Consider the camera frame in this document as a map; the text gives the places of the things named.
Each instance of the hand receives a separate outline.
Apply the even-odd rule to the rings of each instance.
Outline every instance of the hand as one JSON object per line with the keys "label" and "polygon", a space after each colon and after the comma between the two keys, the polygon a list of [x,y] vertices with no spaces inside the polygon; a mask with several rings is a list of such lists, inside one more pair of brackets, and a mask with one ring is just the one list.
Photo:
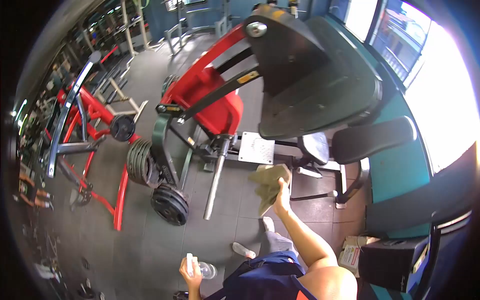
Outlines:
{"label": "hand", "polygon": [[184,257],[180,264],[180,274],[187,282],[188,289],[196,290],[200,288],[200,283],[202,282],[202,272],[200,271],[200,266],[198,265],[198,257],[192,257],[192,267],[193,267],[193,277],[190,277],[187,272],[187,258]]}
{"label": "hand", "polygon": [[275,203],[273,204],[273,211],[277,215],[290,210],[290,190],[288,189],[288,183],[280,177],[278,184],[280,185],[280,192],[276,196]]}

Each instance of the towel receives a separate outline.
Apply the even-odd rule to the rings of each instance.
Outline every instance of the towel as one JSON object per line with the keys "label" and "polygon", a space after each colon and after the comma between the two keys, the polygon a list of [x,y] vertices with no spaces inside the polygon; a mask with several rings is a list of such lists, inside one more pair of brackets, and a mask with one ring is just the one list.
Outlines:
{"label": "towel", "polygon": [[287,184],[290,184],[292,173],[285,164],[281,165],[259,165],[257,170],[248,176],[248,179],[259,184],[255,194],[262,199],[258,207],[258,215],[263,216],[275,203],[276,196],[280,192],[278,179],[282,177]]}

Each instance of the black speaker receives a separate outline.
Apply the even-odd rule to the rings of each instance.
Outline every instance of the black speaker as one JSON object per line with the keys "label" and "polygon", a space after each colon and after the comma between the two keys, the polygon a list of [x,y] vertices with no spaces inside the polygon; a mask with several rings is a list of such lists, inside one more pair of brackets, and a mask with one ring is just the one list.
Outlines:
{"label": "black speaker", "polygon": [[427,238],[380,240],[362,246],[360,278],[380,287],[408,292],[426,253]]}

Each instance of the window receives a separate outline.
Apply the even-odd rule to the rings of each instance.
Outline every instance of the window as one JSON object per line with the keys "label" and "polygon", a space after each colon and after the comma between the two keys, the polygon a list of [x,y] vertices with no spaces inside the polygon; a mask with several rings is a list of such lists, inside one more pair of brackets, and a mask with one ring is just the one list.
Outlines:
{"label": "window", "polygon": [[365,41],[377,0],[332,0],[329,12],[345,23],[353,34]]}
{"label": "window", "polygon": [[467,68],[452,37],[429,26],[419,71],[405,93],[434,173],[457,160],[477,139],[480,119]]}
{"label": "window", "polygon": [[[185,6],[205,3],[206,0],[182,0]],[[165,2],[167,6],[167,12],[171,12],[177,9],[177,0],[169,0]]]}
{"label": "window", "polygon": [[422,12],[400,0],[388,0],[380,15],[370,44],[403,82],[411,82],[419,70],[415,65],[422,54],[431,22]]}

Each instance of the white floor plate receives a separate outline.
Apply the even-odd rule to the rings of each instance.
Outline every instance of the white floor plate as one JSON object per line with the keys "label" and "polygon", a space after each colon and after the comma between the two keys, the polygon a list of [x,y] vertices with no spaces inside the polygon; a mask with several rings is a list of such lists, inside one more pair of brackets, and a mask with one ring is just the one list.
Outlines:
{"label": "white floor plate", "polygon": [[271,165],[274,150],[275,141],[264,140],[256,132],[244,132],[241,136],[239,161]]}

